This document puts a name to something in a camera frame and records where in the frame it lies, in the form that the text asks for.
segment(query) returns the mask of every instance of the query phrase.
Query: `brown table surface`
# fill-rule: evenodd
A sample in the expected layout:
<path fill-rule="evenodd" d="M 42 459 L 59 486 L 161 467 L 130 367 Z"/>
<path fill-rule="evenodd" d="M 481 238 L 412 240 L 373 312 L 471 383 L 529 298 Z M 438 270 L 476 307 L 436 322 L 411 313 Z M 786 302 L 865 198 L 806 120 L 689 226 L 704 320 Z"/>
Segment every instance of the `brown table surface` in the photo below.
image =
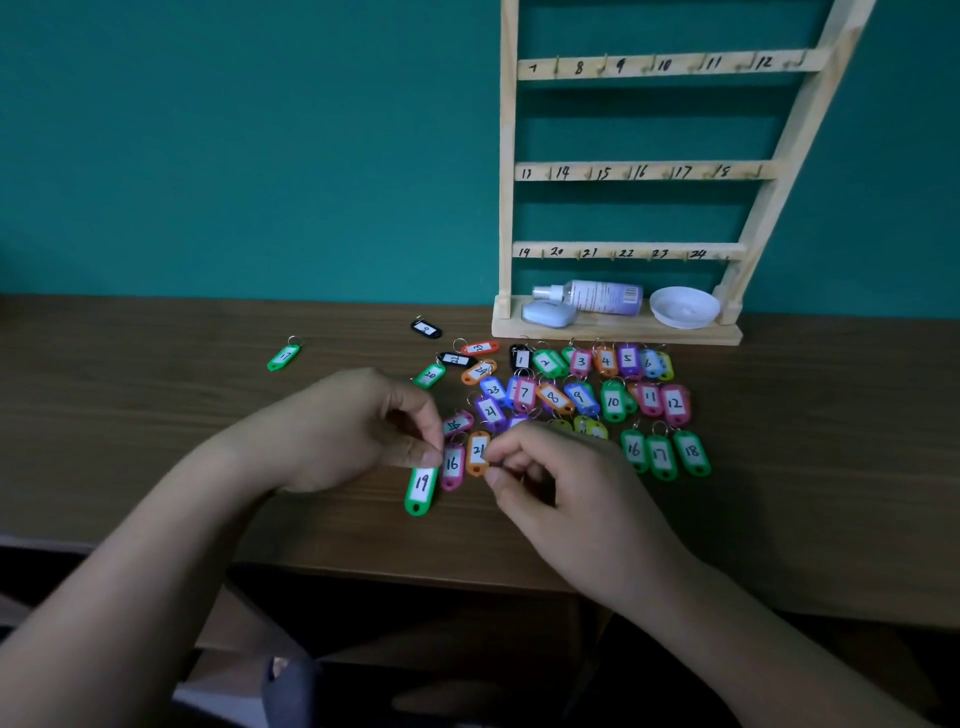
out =
<path fill-rule="evenodd" d="M 411 331 L 416 314 L 444 338 Z M 454 337 L 488 338 L 490 316 L 488 307 L 7 297 L 0 543 L 89 549 L 218 429 L 341 368 L 415 375 Z M 650 479 L 670 521 L 775 607 L 960 626 L 960 322 L 740 323 L 738 348 L 671 349 L 714 475 Z M 290 334 L 303 351 L 268 372 Z M 444 414 L 466 404 L 458 374 L 434 388 Z M 238 558 L 569 591 L 482 481 L 438 491 L 414 519 L 403 510 L 408 474 L 384 469 L 327 494 L 278 497 Z"/>

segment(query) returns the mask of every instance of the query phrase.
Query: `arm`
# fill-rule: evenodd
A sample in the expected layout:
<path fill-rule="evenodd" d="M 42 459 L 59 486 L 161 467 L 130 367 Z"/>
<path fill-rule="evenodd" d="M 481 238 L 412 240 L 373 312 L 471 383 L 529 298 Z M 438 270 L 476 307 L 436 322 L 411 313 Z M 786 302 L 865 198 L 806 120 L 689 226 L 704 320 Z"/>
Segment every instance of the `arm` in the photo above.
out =
<path fill-rule="evenodd" d="M 502 466 L 486 476 L 497 503 L 540 556 L 670 650 L 742 725 L 927 725 L 697 560 L 616 446 L 521 424 L 493 440 L 487 459 Z M 517 479 L 547 474 L 555 506 Z"/>
<path fill-rule="evenodd" d="M 426 442 L 385 422 L 406 413 Z M 277 488 L 323 490 L 377 464 L 439 466 L 433 400 L 341 372 L 200 445 L 0 646 L 0 725 L 139 724 L 169 699 L 224 571 Z"/>

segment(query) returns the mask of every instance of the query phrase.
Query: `black key tag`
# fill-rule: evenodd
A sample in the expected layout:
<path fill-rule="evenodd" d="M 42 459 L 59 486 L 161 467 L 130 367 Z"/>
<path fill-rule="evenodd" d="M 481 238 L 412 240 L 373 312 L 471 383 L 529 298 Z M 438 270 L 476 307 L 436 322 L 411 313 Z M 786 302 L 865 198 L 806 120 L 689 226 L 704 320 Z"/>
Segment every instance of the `black key tag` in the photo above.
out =
<path fill-rule="evenodd" d="M 441 364 L 451 364 L 454 367 L 472 367 L 478 359 L 476 356 L 463 356 L 457 352 L 440 352 L 437 354 L 437 361 Z"/>
<path fill-rule="evenodd" d="M 435 327 L 433 324 L 428 324 L 425 322 L 422 316 L 418 316 L 416 319 L 414 319 L 414 323 L 410 325 L 410 328 L 412 328 L 414 331 L 419 331 L 428 339 L 439 339 L 444 335 L 442 330 Z"/>

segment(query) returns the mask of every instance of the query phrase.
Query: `pink key tag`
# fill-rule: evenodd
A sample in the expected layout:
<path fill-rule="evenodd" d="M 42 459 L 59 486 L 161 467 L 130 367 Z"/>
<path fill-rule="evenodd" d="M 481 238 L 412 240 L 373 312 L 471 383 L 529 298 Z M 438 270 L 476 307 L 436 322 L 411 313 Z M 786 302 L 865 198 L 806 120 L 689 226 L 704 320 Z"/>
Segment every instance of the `pink key tag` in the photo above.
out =
<path fill-rule="evenodd" d="M 622 376 L 626 378 L 639 378 L 643 376 L 640 348 L 636 344 L 622 344 L 617 347 L 616 355 Z"/>
<path fill-rule="evenodd" d="M 660 391 L 666 408 L 665 419 L 672 427 L 682 427 L 690 422 L 690 392 L 681 384 L 666 384 Z"/>
<path fill-rule="evenodd" d="M 453 417 L 444 420 L 444 437 L 453 437 L 458 432 L 466 432 L 473 427 L 473 415 L 460 410 Z"/>
<path fill-rule="evenodd" d="M 587 349 L 574 350 L 570 355 L 570 373 L 580 378 L 586 377 L 593 369 L 593 355 Z"/>
<path fill-rule="evenodd" d="M 467 459 L 467 451 L 463 445 L 447 445 L 444 448 L 444 477 L 440 481 L 440 487 L 445 491 L 453 491 L 460 487 L 464 482 L 464 462 Z"/>

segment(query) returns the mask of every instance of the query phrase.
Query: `finger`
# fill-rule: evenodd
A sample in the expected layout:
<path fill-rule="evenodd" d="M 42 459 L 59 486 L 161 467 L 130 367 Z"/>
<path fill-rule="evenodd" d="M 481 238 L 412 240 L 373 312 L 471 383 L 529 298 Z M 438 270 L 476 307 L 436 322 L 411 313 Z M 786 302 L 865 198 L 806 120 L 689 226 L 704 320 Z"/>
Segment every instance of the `finger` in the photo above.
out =
<path fill-rule="evenodd" d="M 406 412 L 420 431 L 420 436 L 435 449 L 444 449 L 444 426 L 437 405 L 424 390 L 403 381 L 390 381 L 386 412 Z"/>
<path fill-rule="evenodd" d="M 384 443 L 380 455 L 382 465 L 399 468 L 439 468 L 444 462 L 440 451 L 416 437 L 395 432 Z"/>
<path fill-rule="evenodd" d="M 522 483 L 503 468 L 487 468 L 484 478 L 496 496 L 500 510 L 536 546 L 540 534 L 556 516 L 556 511 L 531 496 Z"/>

